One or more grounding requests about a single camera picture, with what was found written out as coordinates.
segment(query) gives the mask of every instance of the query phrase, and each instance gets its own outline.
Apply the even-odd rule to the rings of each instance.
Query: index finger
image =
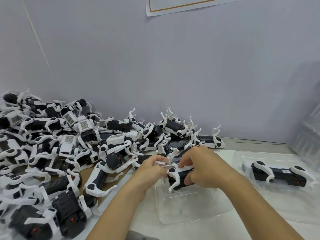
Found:
[[[197,149],[198,149],[197,146],[193,146],[190,150],[188,150],[186,153],[184,153],[180,162],[179,162],[178,168],[192,165],[193,161],[191,159],[191,155],[192,155],[192,153],[194,153],[194,150],[197,150]]]
[[[149,157],[148,159],[146,159],[143,163],[146,165],[153,165],[155,161],[161,161],[161,162],[168,162],[169,159],[161,156],[161,155],[152,155],[151,157]]]

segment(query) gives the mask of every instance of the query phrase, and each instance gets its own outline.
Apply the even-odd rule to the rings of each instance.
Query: human arm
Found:
[[[192,147],[179,167],[194,165],[185,178],[204,188],[219,188],[229,198],[253,240],[303,240],[255,190],[251,183],[205,146]]]
[[[138,204],[145,198],[146,191],[161,177],[167,176],[166,169],[153,166],[155,161],[168,159],[154,155],[145,160],[132,177],[112,199],[86,239],[125,240]]]

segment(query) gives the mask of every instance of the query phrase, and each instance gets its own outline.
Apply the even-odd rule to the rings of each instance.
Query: person's left hand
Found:
[[[145,198],[147,189],[151,188],[160,178],[168,175],[165,168],[159,165],[153,166],[155,161],[168,162],[169,160],[160,155],[149,157],[143,161],[142,165],[123,186],[127,190],[138,193],[140,202]]]

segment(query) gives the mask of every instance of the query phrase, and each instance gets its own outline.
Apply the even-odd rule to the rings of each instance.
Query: person's right forearm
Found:
[[[227,182],[222,190],[253,240],[303,240],[244,176],[239,174],[238,180]]]

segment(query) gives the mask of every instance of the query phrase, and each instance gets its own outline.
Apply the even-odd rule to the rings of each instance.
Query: human hand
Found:
[[[204,145],[194,146],[181,158],[178,167],[193,165],[193,171],[186,176],[186,185],[192,182],[203,188],[223,189],[234,177],[241,176],[217,153]]]
[[[145,198],[146,191],[149,188],[151,188],[160,178],[168,175],[165,168],[159,165],[153,166],[155,161],[168,162],[169,160],[160,155],[149,157],[124,185],[126,189],[130,189],[139,194],[140,202]]]

